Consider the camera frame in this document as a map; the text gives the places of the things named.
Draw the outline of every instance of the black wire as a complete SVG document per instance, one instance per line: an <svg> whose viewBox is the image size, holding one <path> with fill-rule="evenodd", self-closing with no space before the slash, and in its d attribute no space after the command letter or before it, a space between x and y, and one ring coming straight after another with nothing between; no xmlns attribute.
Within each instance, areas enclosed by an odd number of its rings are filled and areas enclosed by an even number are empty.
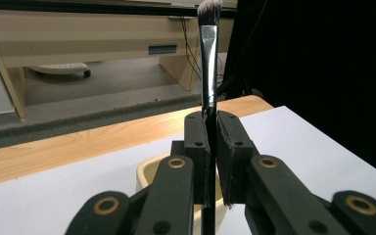
<svg viewBox="0 0 376 235"><path fill-rule="evenodd" d="M187 37L187 27L186 27L186 24L185 24L185 19L183 17L179 17L181 19L181 23L182 23L182 30L184 32L184 38L185 38L185 54L187 56L187 60L189 62L189 64L191 65L191 68L195 71L195 73L197 74L198 78L201 79L201 76L200 74L197 72L197 70L194 68L194 65L192 64L191 60L189 59L189 55L188 55L188 50L190 51L190 54L192 56L192 58L194 59L194 62L195 64L197 65L197 68L199 71L201 71L200 69L200 66L198 65L198 62L197 60L195 59L195 56L194 56L194 53L192 53L192 50L191 50L191 47L189 46L188 44L188 37Z"/></svg>
<svg viewBox="0 0 376 235"><path fill-rule="evenodd" d="M248 55L248 53L249 53L249 51L246 50L246 49L250 46L250 42L251 42L251 40L252 40L252 37L254 37L254 33L255 33L255 31L256 31L258 25L259 25L259 22L260 22L260 20L261 20L261 17L262 17L262 15L263 15L263 12L264 12L264 10L265 10L265 8L266 8L266 5L267 5L267 0L264 0L263 6L262 6L261 11L260 11L260 13L259 13L259 15L258 15L258 20L257 20L256 23L254 24L253 29L252 29L251 33L249 34L249 37L248 37L247 40L246 40L245 46L242 48L242 51L241 51L240 55L237 57L237 60L236 60L236 62L234 63L234 67L233 67L233 69L232 69L233 72L230 73L230 74L228 74L228 75L227 75L227 76L228 76L227 79L224 79L224 80L222 81L222 84L221 84L219 87L217 87L217 88L218 88L217 91L216 91L217 96L220 96L220 95L226 95L226 94L227 94L227 89L228 89L228 87L231 85L231 83L232 83L232 82L235 80L235 78L238 76L238 74L236 73L236 69L238 69L239 64L242 64L242 66L243 66L243 63L240 63L240 61L241 61L242 59L244 59L244 57L246 57L246 55Z"/></svg>

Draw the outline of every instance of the wooden table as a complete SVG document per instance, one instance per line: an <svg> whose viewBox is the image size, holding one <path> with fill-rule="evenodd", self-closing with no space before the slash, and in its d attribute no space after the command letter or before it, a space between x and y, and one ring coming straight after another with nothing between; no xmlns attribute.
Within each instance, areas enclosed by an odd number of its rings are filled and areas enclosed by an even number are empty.
<svg viewBox="0 0 376 235"><path fill-rule="evenodd" d="M218 103L219 110L238 117L272 108L257 96ZM2 148L0 182L180 134L185 116L198 110L200 107Z"/></svg>

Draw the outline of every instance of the white object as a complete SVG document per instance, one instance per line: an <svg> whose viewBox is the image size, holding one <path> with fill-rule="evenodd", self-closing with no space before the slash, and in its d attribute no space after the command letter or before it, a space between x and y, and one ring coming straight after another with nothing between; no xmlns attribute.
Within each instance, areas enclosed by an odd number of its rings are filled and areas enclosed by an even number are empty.
<svg viewBox="0 0 376 235"><path fill-rule="evenodd" d="M30 69L49 74L72 74L76 72L87 72L89 68L84 63L56 64L47 66L29 67Z"/></svg>
<svg viewBox="0 0 376 235"><path fill-rule="evenodd" d="M169 153L162 154L159 156L152 157L150 159L142 162L136 171L137 182L136 190L140 191L147 187L154 181L155 174L157 172L158 166L163 158L169 156ZM215 179L215 231L218 231L225 214L227 213L227 208L224 206L222 200L221 188L219 187L218 175ZM194 205L194 235L201 235L201 206Z"/></svg>
<svg viewBox="0 0 376 235"><path fill-rule="evenodd" d="M258 151L284 161L313 194L331 201L337 191L354 190L376 199L376 168L286 107L240 120ZM109 190L135 194L139 164L182 139L179 134L0 183L0 235L65 234L92 196ZM233 234L251 234L242 205L227 212L218 230Z"/></svg>

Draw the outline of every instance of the white paper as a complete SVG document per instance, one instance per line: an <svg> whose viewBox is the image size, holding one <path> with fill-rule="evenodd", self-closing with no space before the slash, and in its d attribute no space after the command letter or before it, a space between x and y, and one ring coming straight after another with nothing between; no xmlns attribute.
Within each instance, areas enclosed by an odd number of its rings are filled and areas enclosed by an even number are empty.
<svg viewBox="0 0 376 235"><path fill-rule="evenodd" d="M282 159L312 193L329 201L337 191L355 190L376 199L376 169L286 107L241 121L259 152ZM110 190L133 195L137 166L182 139L176 135L0 183L0 234L64 234L92 196ZM227 212L218 234L251 234L244 206Z"/></svg>

